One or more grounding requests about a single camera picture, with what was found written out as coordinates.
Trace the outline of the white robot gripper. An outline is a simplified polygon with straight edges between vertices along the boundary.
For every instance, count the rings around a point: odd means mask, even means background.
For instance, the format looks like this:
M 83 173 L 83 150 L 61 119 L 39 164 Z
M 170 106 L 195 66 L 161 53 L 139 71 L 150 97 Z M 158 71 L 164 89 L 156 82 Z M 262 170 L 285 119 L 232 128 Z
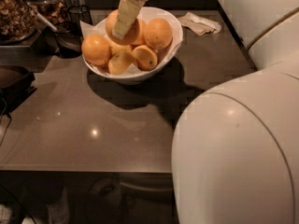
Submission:
M 123 40 L 129 33 L 132 25 L 139 14 L 139 11 L 149 0 L 120 0 L 116 22 L 112 34 Z

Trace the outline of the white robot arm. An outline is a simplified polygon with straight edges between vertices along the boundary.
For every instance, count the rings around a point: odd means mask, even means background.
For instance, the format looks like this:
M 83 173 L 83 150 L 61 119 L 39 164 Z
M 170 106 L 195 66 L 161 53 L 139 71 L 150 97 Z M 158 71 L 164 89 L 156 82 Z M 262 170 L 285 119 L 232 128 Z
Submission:
M 184 110 L 172 145 L 179 224 L 299 224 L 298 0 L 218 0 L 256 72 Z

